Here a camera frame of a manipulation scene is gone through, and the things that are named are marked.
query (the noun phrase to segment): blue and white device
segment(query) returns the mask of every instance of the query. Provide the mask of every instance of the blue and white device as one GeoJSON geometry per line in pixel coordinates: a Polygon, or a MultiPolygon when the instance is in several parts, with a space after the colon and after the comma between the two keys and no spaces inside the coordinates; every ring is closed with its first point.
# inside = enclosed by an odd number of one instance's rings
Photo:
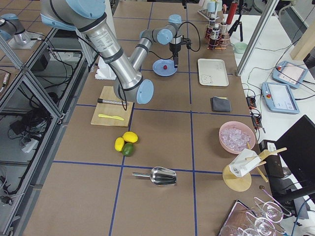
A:
{"type": "Polygon", "coordinates": [[[288,84],[264,82],[261,91],[271,111],[287,114],[300,113],[288,84]]]}
{"type": "Polygon", "coordinates": [[[272,78],[297,89],[309,70],[287,60],[280,62],[272,72],[272,78]]]}

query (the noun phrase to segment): yellow knife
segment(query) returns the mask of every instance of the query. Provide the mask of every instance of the yellow knife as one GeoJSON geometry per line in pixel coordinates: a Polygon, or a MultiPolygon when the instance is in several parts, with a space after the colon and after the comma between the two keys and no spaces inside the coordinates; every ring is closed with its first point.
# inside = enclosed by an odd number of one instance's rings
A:
{"type": "Polygon", "coordinates": [[[118,120],[125,120],[124,118],[119,117],[119,116],[109,116],[109,115],[105,115],[105,114],[98,114],[98,117],[118,119],[118,120]]]}

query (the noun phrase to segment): black monitor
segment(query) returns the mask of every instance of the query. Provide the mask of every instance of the black monitor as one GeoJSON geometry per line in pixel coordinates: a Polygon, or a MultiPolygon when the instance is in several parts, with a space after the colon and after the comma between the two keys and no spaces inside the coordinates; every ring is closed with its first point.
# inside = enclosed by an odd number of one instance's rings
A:
{"type": "Polygon", "coordinates": [[[277,149],[287,148],[280,155],[302,186],[299,190],[278,195],[276,199],[281,203],[305,195],[315,199],[315,124],[307,115],[302,116],[275,145],[277,149]]]}

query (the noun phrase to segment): cutting board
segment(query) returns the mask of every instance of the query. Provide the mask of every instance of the cutting board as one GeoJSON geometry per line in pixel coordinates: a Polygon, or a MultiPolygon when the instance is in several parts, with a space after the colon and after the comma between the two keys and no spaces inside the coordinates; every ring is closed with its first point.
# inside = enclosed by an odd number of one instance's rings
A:
{"type": "MultiPolygon", "coordinates": [[[[105,100],[121,101],[114,94],[114,89],[112,86],[104,86],[99,98],[102,98],[105,100]]],[[[95,111],[91,120],[91,124],[128,127],[130,115],[132,111],[132,106],[133,106],[133,102],[127,102],[127,111],[125,111],[122,105],[98,103],[95,108],[95,111]],[[101,118],[101,117],[98,117],[98,114],[105,114],[109,116],[119,116],[119,117],[124,118],[125,120],[101,118]]]]}

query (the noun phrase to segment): pink bowl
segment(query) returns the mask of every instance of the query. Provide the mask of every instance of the pink bowl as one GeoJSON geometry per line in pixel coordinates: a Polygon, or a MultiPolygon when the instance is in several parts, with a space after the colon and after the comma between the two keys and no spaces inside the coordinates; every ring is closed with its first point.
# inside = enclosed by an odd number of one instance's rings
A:
{"type": "Polygon", "coordinates": [[[224,123],[220,127],[220,130],[219,130],[219,141],[225,150],[227,150],[228,152],[231,152],[233,154],[240,154],[241,153],[240,151],[235,151],[235,150],[229,148],[227,145],[225,145],[222,138],[221,138],[222,131],[226,130],[226,129],[230,129],[230,128],[237,128],[237,129],[241,130],[242,132],[246,132],[251,137],[251,140],[249,141],[250,149],[252,149],[255,146],[255,143],[256,143],[255,134],[247,125],[240,123],[238,121],[229,121],[227,123],[224,123]]]}

